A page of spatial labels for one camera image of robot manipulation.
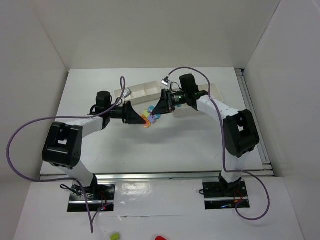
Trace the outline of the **light green lego brick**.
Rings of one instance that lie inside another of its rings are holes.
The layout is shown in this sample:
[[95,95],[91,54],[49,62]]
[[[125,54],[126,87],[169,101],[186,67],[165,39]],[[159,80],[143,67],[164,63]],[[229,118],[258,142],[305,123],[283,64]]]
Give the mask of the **light green lego brick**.
[[147,110],[145,110],[145,111],[143,112],[143,114],[144,114],[146,117],[148,117],[148,116],[150,115],[150,113],[149,113]]

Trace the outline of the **purple lego brick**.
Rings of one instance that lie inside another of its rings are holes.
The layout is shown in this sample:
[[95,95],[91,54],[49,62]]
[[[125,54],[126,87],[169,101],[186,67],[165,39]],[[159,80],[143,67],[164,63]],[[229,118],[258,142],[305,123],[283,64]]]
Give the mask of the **purple lego brick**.
[[148,121],[151,123],[151,124],[155,124],[157,122],[157,116],[156,115],[149,115],[147,117]]

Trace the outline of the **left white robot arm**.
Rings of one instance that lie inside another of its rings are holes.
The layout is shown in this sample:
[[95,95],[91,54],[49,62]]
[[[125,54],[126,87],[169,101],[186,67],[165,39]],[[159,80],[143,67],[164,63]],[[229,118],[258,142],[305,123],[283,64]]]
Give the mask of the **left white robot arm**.
[[90,117],[73,122],[54,122],[46,138],[42,159],[62,170],[69,178],[76,179],[87,193],[98,188],[97,177],[81,161],[83,138],[104,130],[111,119],[122,120],[128,125],[144,125],[146,121],[133,109],[130,101],[112,106],[108,91],[97,93]]

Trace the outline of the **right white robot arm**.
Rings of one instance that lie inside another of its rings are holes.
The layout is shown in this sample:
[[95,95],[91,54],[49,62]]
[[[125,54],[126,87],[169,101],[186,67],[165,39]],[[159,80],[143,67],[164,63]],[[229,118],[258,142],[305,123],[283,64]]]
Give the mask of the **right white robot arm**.
[[258,130],[251,111],[238,110],[210,96],[210,91],[199,90],[195,77],[185,74],[179,77],[180,90],[163,89],[152,115],[164,115],[186,104],[194,110],[217,120],[222,136],[222,172],[219,181],[231,188],[242,178],[247,154],[260,142]]

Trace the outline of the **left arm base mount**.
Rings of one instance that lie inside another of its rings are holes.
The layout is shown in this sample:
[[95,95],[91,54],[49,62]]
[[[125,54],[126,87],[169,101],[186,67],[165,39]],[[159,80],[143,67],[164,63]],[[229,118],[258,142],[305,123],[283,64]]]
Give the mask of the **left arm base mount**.
[[[101,212],[113,212],[116,185],[107,184],[99,187],[98,193],[86,194],[90,212],[97,212],[99,209]],[[84,194],[77,185],[68,187],[65,184],[61,184],[60,188],[70,193],[67,207],[68,213],[83,213],[87,211]]]

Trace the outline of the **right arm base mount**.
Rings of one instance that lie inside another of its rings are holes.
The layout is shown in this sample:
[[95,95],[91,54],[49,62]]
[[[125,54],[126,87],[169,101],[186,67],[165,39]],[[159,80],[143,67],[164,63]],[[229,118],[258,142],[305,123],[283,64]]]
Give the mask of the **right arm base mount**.
[[202,189],[198,191],[204,198],[205,210],[224,210],[250,208],[247,187],[244,181],[227,193],[220,189],[219,182],[203,182]]

